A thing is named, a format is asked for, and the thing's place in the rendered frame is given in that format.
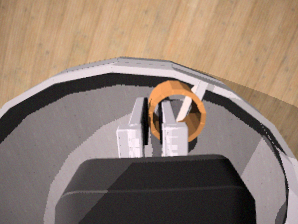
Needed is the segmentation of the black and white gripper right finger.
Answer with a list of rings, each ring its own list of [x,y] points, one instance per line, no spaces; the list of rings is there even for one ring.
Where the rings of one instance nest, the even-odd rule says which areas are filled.
[[[188,155],[188,126],[176,122],[169,97],[158,103],[160,144],[163,156]]]

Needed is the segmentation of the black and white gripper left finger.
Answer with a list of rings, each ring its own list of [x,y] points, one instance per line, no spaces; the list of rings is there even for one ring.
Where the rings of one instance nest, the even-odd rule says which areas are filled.
[[[145,157],[149,136],[147,97],[136,99],[129,124],[119,125],[116,132],[119,158]]]

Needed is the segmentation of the orange hollow sleeve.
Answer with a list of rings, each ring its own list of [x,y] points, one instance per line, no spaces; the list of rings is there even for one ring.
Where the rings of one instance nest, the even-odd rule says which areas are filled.
[[[202,131],[206,121],[206,111],[202,101],[184,83],[179,81],[166,81],[159,84],[151,93],[148,105],[148,125],[151,132],[160,140],[159,117],[155,114],[156,105],[165,97],[181,94],[191,98],[192,105],[188,115],[177,122],[186,122],[189,127],[189,141],[196,138]]]

